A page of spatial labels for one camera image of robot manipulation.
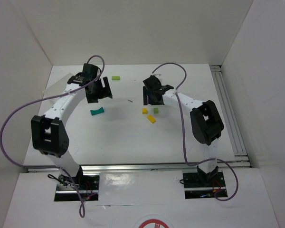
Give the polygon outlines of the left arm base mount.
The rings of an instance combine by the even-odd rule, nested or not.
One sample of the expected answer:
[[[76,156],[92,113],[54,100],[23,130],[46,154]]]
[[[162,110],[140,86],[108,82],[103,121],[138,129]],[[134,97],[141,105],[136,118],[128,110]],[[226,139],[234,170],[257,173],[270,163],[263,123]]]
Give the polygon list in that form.
[[[57,178],[52,174],[48,174],[47,177],[57,182],[54,202],[79,201],[77,190],[79,190],[80,196],[85,201],[98,201],[99,174],[85,175],[83,182],[76,185],[62,175]]]

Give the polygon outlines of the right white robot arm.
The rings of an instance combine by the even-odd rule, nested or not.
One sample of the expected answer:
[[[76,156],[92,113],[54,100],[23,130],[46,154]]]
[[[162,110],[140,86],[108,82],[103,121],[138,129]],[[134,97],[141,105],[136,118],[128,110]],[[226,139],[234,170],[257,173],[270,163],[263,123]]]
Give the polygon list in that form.
[[[196,166],[203,183],[212,181],[218,174],[217,146],[224,130],[224,124],[215,103],[199,101],[181,94],[171,85],[162,85],[151,75],[143,80],[143,101],[150,105],[167,105],[179,108],[182,127],[183,157],[188,166]],[[192,134],[203,154],[203,161],[190,163],[187,159],[184,116],[190,118]]]

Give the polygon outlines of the small green cube block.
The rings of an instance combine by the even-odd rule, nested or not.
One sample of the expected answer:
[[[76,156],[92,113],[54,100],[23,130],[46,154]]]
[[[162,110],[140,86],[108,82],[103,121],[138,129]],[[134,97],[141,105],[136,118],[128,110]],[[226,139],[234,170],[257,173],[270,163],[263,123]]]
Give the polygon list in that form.
[[[159,109],[158,109],[158,108],[154,108],[154,109],[153,109],[153,112],[154,112],[155,114],[158,114],[158,113],[159,113]]]

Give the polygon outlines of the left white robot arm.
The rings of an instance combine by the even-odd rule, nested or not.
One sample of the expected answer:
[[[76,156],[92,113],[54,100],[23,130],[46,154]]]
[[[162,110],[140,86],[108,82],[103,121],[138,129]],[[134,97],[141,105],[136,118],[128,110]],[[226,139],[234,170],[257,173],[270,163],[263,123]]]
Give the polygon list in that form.
[[[43,115],[31,119],[33,148],[60,169],[63,181],[79,184],[83,181],[82,167],[70,154],[69,137],[65,125],[78,104],[86,99],[88,103],[97,103],[100,99],[112,98],[107,77],[99,77],[101,69],[85,63],[82,72],[71,76],[66,83],[63,96]]]

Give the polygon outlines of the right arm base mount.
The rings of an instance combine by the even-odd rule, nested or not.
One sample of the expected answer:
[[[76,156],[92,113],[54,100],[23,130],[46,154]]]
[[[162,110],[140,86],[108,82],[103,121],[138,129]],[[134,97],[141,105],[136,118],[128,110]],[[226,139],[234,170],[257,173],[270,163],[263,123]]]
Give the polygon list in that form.
[[[206,199],[214,198],[217,193],[218,198],[228,197],[223,172],[207,183],[202,183],[198,173],[183,173],[183,178],[179,183],[184,186],[185,199]]]

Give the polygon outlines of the teal arch block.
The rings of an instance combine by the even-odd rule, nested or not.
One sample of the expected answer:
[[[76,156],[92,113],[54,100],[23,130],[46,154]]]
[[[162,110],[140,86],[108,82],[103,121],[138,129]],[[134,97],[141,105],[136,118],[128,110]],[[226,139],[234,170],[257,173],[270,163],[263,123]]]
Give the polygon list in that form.
[[[91,110],[91,111],[90,111],[90,113],[91,113],[92,116],[95,116],[95,115],[98,115],[98,114],[102,114],[102,113],[104,113],[104,112],[105,112],[105,110],[104,110],[103,107],[100,107],[100,108],[97,109],[97,110]]]

